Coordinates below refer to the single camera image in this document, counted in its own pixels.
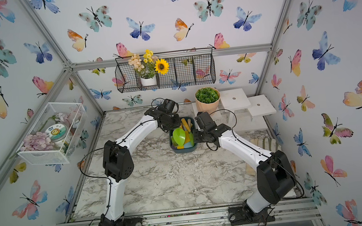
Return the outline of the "light blue shovel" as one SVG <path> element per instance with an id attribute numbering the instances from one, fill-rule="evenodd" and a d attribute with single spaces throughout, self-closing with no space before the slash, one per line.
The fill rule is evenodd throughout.
<path id="1" fill-rule="evenodd" d="M 186 144 L 184 144 L 184 148 L 192 148 L 194 146 L 194 144 L 192 142 L 188 142 Z"/>

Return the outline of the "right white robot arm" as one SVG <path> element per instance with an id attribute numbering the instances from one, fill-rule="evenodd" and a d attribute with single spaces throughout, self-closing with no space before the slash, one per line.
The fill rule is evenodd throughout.
<path id="1" fill-rule="evenodd" d="M 236 213 L 229 213 L 232 224 L 268 220 L 268 209 L 278 204 L 298 184 L 290 162 L 280 150 L 271 152 L 241 137 L 226 124 L 217 125 L 209 113 L 195 117 L 199 129 L 194 131 L 196 143 L 214 144 L 228 150 L 246 162 L 255 172 L 256 191 L 243 202 Z"/>

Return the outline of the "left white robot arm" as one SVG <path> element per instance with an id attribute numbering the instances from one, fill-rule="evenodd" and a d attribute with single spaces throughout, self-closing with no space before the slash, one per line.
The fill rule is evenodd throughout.
<path id="1" fill-rule="evenodd" d="M 127 179 L 135 168 L 132 153 L 156 129 L 167 133 L 178 128 L 182 123 L 177 114 L 178 109 L 178 103 L 164 99 L 158 106 L 149 108 L 128 133 L 116 141 L 105 143 L 103 168 L 108 180 L 108 194 L 106 210 L 100 217 L 99 226 L 128 226 L 124 221 L 124 192 Z"/>

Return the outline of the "teal plastic storage box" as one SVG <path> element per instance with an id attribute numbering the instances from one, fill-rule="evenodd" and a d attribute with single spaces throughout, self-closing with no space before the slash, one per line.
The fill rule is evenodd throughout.
<path id="1" fill-rule="evenodd" d="M 195 151 L 197 148 L 194 140 L 196 127 L 192 117 L 183 117 L 181 122 L 178 128 L 169 132 L 169 141 L 170 147 L 175 153 L 186 154 Z"/>

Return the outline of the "terracotta pot green plant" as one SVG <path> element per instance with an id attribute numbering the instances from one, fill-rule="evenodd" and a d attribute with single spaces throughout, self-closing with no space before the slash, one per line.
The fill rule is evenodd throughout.
<path id="1" fill-rule="evenodd" d="M 218 110 L 220 93 L 215 88 L 204 87 L 197 90 L 195 93 L 195 99 L 198 111 L 203 113 L 207 112 L 211 115 Z"/>

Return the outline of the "white stepped wooden stand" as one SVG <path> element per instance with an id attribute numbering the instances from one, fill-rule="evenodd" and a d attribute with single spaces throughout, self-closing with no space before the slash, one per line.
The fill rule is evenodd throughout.
<path id="1" fill-rule="evenodd" d="M 199 111 L 196 102 L 192 104 L 194 114 Z M 220 92 L 218 109 L 210 116 L 216 124 L 234 127 L 236 132 L 266 130 L 265 116 L 273 115 L 276 109 L 265 95 L 247 97 L 243 89 Z"/>

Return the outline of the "beige gardening glove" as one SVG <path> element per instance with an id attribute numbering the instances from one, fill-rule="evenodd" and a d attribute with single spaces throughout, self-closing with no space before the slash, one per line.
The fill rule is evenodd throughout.
<path id="1" fill-rule="evenodd" d="M 271 152 L 276 152 L 276 151 L 282 151 L 282 146 L 279 144 L 279 141 L 270 138 L 270 137 L 265 137 L 265 138 L 254 138 L 254 139 L 250 139 L 250 142 L 262 149 L 271 151 Z M 246 164 L 246 170 L 245 170 L 246 174 L 249 176 L 255 176 L 256 175 L 256 171 L 249 165 Z"/>

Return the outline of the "white pot with flowers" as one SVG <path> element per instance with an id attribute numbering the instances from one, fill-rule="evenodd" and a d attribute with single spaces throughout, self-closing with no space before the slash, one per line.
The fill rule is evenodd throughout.
<path id="1" fill-rule="evenodd" d="M 145 50 L 145 53 L 131 55 L 128 64 L 138 75 L 142 87 L 157 85 L 157 76 L 166 75 L 170 70 L 170 64 L 163 58 L 154 55 L 151 50 Z"/>

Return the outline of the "round tin green lid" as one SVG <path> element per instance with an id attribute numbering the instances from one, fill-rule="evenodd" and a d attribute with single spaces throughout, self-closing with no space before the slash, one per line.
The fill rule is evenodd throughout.
<path id="1" fill-rule="evenodd" d="M 66 125 L 63 123 L 51 125 L 45 130 L 45 134 L 51 142 L 61 141 L 67 136 Z"/>

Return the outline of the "pink artificial hydrangea flowers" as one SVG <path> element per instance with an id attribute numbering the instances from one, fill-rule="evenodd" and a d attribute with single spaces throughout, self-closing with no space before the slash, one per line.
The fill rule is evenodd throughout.
<path id="1" fill-rule="evenodd" d="M 29 134 L 23 139 L 23 145 L 20 151 L 50 151 L 54 149 L 54 143 L 46 133 L 37 132 Z"/>

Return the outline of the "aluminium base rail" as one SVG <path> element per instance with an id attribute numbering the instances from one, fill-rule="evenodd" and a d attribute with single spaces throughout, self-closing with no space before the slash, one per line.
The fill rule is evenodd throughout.
<path id="1" fill-rule="evenodd" d="M 321 219 L 317 206 L 310 198 L 286 200 L 263 212 L 271 224 Z M 248 220 L 240 204 L 212 206 L 193 210 L 175 210 L 166 213 L 130 214 L 127 226 L 257 226 L 263 225 L 261 215 Z M 63 223 L 57 226 L 99 226 L 99 220 Z"/>

